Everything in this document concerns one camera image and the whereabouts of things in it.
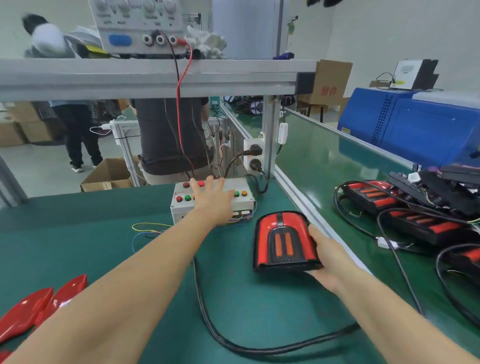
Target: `person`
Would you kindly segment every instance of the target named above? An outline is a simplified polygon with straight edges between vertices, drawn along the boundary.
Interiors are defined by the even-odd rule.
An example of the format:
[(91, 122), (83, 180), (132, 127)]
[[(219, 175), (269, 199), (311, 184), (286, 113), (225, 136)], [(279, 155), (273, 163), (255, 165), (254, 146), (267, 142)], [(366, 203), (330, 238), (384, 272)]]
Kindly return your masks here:
[[(32, 37), (32, 44), (24, 53), (26, 58), (77, 58), (61, 30), (43, 16), (28, 14), (22, 18), (22, 22), (25, 31)], [(103, 158), (98, 135), (90, 131), (95, 124), (88, 101), (57, 100), (50, 101), (50, 106), (65, 126), (65, 146), (72, 170), (75, 173), (83, 172), (82, 142), (92, 164), (99, 165)]]
[(177, 100), (149, 98), (131, 100), (140, 126), (140, 169), (148, 184), (204, 180), (212, 174), (213, 150), (207, 148), (202, 121), (210, 116), (207, 97), (180, 99), (181, 139), (178, 133)]
[[(191, 179), (195, 208), (183, 220), (74, 297), (5, 364), (136, 363), (200, 244), (232, 217), (235, 191), (223, 191), (223, 183), (214, 188), (210, 176), (200, 190)], [(388, 363), (480, 363), (359, 268), (339, 243), (313, 225), (309, 233), (324, 265), (313, 276), (342, 300)]]

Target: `push button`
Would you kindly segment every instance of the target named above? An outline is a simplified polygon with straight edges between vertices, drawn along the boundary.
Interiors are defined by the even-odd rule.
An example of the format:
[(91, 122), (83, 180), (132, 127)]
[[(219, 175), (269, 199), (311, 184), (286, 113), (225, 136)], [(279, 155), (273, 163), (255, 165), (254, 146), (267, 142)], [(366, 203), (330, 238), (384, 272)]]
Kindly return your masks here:
[(111, 45), (117, 47), (128, 47), (132, 45), (132, 38), (124, 34), (110, 34), (108, 41)]

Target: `electrical socket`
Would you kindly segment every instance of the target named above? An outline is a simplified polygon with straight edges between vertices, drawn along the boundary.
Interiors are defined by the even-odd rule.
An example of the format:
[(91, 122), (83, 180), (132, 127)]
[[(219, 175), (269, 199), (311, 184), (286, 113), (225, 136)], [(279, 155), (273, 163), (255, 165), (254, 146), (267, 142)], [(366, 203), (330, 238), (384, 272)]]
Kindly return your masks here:
[[(258, 146), (260, 146), (262, 148), (262, 150), (265, 150), (265, 143), (264, 143), (263, 139), (261, 139), (261, 138), (244, 139), (243, 140), (243, 150), (249, 150), (250, 147), (254, 144), (257, 144)], [(243, 166), (245, 167), (245, 169), (247, 171), (252, 170), (250, 168), (250, 162), (253, 159), (258, 159), (262, 163), (262, 166), (264, 165), (264, 154), (263, 153), (259, 156), (243, 156)]]

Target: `blue machine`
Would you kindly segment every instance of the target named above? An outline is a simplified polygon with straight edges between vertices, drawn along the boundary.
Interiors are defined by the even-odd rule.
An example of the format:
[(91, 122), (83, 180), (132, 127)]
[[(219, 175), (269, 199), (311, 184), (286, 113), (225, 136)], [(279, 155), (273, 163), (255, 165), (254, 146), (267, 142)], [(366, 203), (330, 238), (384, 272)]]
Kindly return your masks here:
[(425, 167), (480, 167), (480, 110), (414, 100), (415, 93), (357, 88), (338, 129)]

